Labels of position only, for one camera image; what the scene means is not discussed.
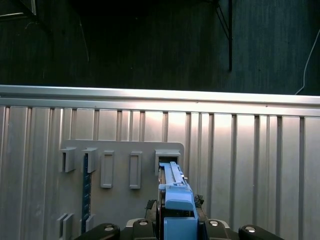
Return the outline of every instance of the gray plastic board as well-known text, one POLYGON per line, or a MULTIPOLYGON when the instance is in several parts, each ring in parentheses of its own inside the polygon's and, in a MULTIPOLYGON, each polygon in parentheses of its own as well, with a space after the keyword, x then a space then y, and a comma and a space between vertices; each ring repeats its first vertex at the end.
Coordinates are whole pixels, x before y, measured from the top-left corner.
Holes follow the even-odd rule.
POLYGON ((59 174, 59 213, 74 214, 73 226, 80 229, 84 154, 91 174, 91 218, 89 224, 117 224, 124 228, 130 219, 143 218, 148 200, 158 197, 156 158, 179 155, 184 164, 184 146, 177 142, 128 142, 66 140, 61 144, 60 164, 74 161, 74 170, 59 174))

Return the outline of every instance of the aluminum rail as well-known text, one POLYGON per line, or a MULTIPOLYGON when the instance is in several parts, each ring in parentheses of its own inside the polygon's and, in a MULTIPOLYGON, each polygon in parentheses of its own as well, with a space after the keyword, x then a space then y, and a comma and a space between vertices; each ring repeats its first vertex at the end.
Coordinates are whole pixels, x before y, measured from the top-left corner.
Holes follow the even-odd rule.
POLYGON ((0 106, 320 117, 319 96, 0 85, 0 106))

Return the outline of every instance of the vertical ridge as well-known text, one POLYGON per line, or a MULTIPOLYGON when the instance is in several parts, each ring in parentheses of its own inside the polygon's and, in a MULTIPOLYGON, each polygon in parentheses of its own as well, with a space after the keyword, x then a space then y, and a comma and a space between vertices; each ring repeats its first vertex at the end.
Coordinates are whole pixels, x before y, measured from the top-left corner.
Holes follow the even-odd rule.
POLYGON ((77 129, 77 109, 71 111, 71 136, 70 139, 76 139, 77 129))
POLYGON ((190 145, 191 145, 191 113, 185 115, 185 148, 184 148, 184 172, 189 178, 190 145))
POLYGON ((44 190, 43 190, 43 218, 42 218, 42 238, 45 239, 46 235, 46 196, 47 196, 47 176, 48 176, 48 160, 49 160, 49 154, 50 154, 50 146, 51 146, 51 139, 52 139, 52 128, 53 128, 53 119, 54 119, 54 109, 49 110, 49 123, 48 123, 48 136, 46 141, 46 161, 45 161, 45 171, 44 171, 44 190))
POLYGON ((232 116, 231 123, 231 174, 230 174, 230 203, 229 212, 230 219, 229 225, 231 229, 234 229, 234 218, 235 218, 235 184, 236 184, 236 158, 237 158, 237 116, 232 116))
POLYGON ((202 136, 202 114, 199 114, 199 122, 198 122, 198 149, 197 149, 197 157, 196 157, 196 165, 197 165, 197 172, 196 172, 196 185, 199 191, 200 189, 200 164, 201 164, 201 136, 202 136))
POLYGON ((281 188, 282 188, 282 117, 277 118, 276 131, 276 189, 275 189, 275 234, 280 234, 281 223, 281 188))
POLYGON ((132 141, 133 129, 134 129, 134 112, 133 111, 130 111, 128 128, 129 128, 128 129, 128 134, 129 134, 128 139, 129 139, 129 141, 132 141))
POLYGON ((61 109, 61 142, 64 140, 72 139, 71 132, 73 124, 73 110, 61 109))
POLYGON ((259 146, 260 146, 260 116, 254 116, 254 149, 253 149, 253 206, 252 223, 257 225, 258 219, 258 180, 259 180, 259 146))
POLYGON ((305 118, 300 118, 300 150, 299 150, 299 213, 298 225, 299 235, 298 239, 304 239, 304 205, 305 205, 305 142, 306 142, 306 129, 305 118))
POLYGON ((189 150, 189 184, 194 193, 198 193, 198 158, 199 158, 199 113, 190 114, 190 150, 189 150))
POLYGON ((115 134, 116 141, 121 140, 121 133, 122 133, 122 111, 118 111, 116 116, 116 134, 115 134))
POLYGON ((64 114, 65 110, 62 108, 52 109, 52 114, 49 118, 48 129, 48 146, 47 149, 47 165, 45 169, 46 182, 44 192, 44 214, 43 225, 44 231, 41 239, 50 239, 56 233, 56 229, 52 226, 55 225, 55 215, 59 215, 59 171, 57 158, 59 156, 59 149, 61 149, 61 142, 63 138, 64 114))
POLYGON ((25 130, 24 130, 24 149, 23 149, 23 162, 22 162, 22 183, 21 183, 21 203, 20 203, 20 229, 19 229, 19 239, 25 238, 25 222, 26 222, 26 216, 25 216, 25 209, 26 209, 26 203, 27 203, 27 188, 28 188, 28 181, 26 179, 26 175, 28 173, 28 165, 26 165, 26 158, 29 156, 30 151, 30 130, 31 130, 31 123, 32 123, 32 108, 27 109, 26 113, 26 124, 25 124, 25 130))
POLYGON ((168 142, 168 124, 169 124, 169 115, 167 112, 163 113, 162 118, 162 142, 168 142))
POLYGON ((99 136, 99 115, 100 111, 94 111, 94 118, 93 118, 93 140, 98 140, 99 136))
POLYGON ((145 141, 146 113, 140 112, 139 142, 145 141))
POLYGON ((207 178, 208 178, 208 185, 207 185, 207 201, 208 204, 206 205, 207 212, 211 215, 211 201, 212 201, 212 175, 213 175, 213 155, 214 155, 214 119, 215 116, 213 114, 209 115, 209 139, 208 139, 208 171, 207 171, 207 178))
POLYGON ((9 107, 5 107, 3 110, 3 124, 2 126, 0 126, 1 129, 1 146, 0 146, 0 186, 1 186, 1 178, 2 178, 2 164, 3 164, 3 158, 5 157, 4 151, 6 150, 6 146, 7 142, 8 142, 8 126, 9 126, 9 114, 10 114, 10 108, 9 107))
POLYGON ((131 135, 131 121, 133 117, 132 111, 122 111, 121 112, 121 124, 120 127, 120 141, 129 141, 131 135))
POLYGON ((269 206, 270 206, 270 191, 271 191, 271 184, 270 184, 270 134, 271 134, 271 121, 270 121, 270 116, 266 117, 266 152, 265 152, 265 160, 266 160, 266 177, 267 177, 267 181, 266 181, 266 189, 267 189, 267 198, 266 198, 266 205, 268 206, 267 211, 265 211, 265 215, 266 215, 266 219, 267 221, 267 228, 270 229, 271 226, 269 226, 269 218, 270 218, 270 214, 269 214, 269 206))

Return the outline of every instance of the rectangular slot holder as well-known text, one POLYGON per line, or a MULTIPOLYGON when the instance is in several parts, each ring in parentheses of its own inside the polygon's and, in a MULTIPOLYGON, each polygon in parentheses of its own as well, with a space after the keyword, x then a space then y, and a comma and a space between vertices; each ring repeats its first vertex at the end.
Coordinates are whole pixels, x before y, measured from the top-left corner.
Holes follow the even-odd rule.
POLYGON ((101 178, 100 187, 110 189, 114 182, 114 151, 106 150, 101 156, 101 178))
POLYGON ((75 150, 76 147, 67 147, 60 150, 59 172, 69 173, 76 169, 75 150))
POLYGON ((96 170, 98 151, 96 147, 87 147, 85 150, 82 150, 84 154, 88 154, 88 170, 87 173, 90 174, 96 170))
POLYGON ((179 150, 171 149, 156 149, 155 150, 155 165, 154 165, 154 175, 159 174, 159 163, 170 163, 175 162, 179 164, 179 158, 181 154, 179 150))
POLYGON ((61 217, 57 219, 57 231, 59 240, 69 240, 71 239, 72 225, 73 225, 73 216, 74 214, 64 213, 61 217))
MULTIPOLYGON (((79 235, 81 235, 81 225, 82 225, 82 220, 80 219, 80 224, 79 224, 79 235)), ((95 214, 92 214, 88 217, 88 219, 85 221, 85 232, 90 231, 95 227, 95 214)))
POLYGON ((132 151, 130 154, 130 169, 129 169, 129 188, 141 188, 141 161, 142 151, 132 151))

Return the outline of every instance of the metal wall panel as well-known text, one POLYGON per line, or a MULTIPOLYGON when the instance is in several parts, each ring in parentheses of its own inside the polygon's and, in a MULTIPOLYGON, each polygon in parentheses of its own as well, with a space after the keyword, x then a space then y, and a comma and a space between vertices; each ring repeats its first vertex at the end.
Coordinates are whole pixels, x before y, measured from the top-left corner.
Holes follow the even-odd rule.
POLYGON ((0 90, 0 239, 57 239, 56 220, 80 214, 79 173, 58 172, 68 139, 182 143, 184 174, 210 217, 235 230, 253 223, 285 239, 317 238, 320 98, 39 91, 46 97, 0 90))

